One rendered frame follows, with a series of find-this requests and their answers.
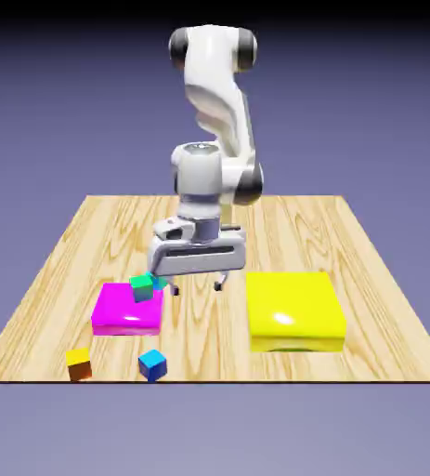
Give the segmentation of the small green cube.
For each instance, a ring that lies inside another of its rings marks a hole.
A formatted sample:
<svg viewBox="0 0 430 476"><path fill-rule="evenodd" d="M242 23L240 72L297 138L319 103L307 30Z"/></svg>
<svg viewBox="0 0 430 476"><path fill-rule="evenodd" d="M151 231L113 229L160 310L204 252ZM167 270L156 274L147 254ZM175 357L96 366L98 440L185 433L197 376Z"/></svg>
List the small green cube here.
<svg viewBox="0 0 430 476"><path fill-rule="evenodd" d="M153 298L153 281L150 274L140 274L129 279L135 302Z"/></svg>

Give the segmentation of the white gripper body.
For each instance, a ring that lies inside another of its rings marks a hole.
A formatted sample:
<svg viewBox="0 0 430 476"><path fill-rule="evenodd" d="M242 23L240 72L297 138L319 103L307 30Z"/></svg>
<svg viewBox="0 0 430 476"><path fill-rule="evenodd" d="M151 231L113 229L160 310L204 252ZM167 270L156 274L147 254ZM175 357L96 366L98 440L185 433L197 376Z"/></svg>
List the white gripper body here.
<svg viewBox="0 0 430 476"><path fill-rule="evenodd" d="M241 227L222 228L205 243L154 236L148 252L148 271L162 277L241 270L245 263L246 232Z"/></svg>

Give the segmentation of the small blue cube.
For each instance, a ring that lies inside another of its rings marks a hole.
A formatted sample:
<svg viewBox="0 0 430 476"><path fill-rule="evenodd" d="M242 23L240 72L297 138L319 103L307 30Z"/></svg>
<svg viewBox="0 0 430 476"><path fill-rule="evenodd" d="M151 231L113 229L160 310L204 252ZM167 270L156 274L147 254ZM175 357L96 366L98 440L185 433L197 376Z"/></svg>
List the small blue cube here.
<svg viewBox="0 0 430 476"><path fill-rule="evenodd" d="M167 361L158 350L149 350L138 357L138 369L148 382L154 382L166 375Z"/></svg>

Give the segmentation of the small orange cube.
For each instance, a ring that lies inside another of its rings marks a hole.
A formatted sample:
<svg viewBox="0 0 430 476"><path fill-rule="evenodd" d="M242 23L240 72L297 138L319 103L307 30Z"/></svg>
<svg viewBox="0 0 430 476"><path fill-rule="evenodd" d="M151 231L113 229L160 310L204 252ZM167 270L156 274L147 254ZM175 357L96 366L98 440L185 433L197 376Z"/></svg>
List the small orange cube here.
<svg viewBox="0 0 430 476"><path fill-rule="evenodd" d="M80 381L92 377L88 348L68 350L66 352L66 365L70 381Z"/></svg>

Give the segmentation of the large magenta box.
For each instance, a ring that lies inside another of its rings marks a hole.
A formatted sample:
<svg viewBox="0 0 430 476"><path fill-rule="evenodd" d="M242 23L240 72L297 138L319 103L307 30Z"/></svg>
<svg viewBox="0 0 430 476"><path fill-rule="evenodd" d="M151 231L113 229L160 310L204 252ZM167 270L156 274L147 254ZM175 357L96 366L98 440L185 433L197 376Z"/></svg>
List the large magenta box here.
<svg viewBox="0 0 430 476"><path fill-rule="evenodd" d="M91 315L95 336L158 335L163 316L162 290L153 298L135 302L129 283L105 283Z"/></svg>

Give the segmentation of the small cyan cube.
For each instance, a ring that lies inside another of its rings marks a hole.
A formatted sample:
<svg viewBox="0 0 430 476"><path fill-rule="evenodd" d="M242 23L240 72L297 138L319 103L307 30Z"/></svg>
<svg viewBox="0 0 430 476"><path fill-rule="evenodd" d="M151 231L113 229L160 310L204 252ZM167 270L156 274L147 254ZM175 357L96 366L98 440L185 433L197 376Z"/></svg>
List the small cyan cube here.
<svg viewBox="0 0 430 476"><path fill-rule="evenodd" d="M153 275L150 272L146 272L145 275L150 278L154 291L163 290L168 285L167 280L164 277Z"/></svg>

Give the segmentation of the large yellow box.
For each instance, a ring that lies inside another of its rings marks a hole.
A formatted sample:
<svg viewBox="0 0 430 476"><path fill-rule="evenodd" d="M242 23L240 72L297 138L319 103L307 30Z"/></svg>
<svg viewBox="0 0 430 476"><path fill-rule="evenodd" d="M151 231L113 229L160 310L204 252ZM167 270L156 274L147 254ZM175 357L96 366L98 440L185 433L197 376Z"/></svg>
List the large yellow box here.
<svg viewBox="0 0 430 476"><path fill-rule="evenodd" d="M338 352L346 319L325 271L249 272L251 350Z"/></svg>

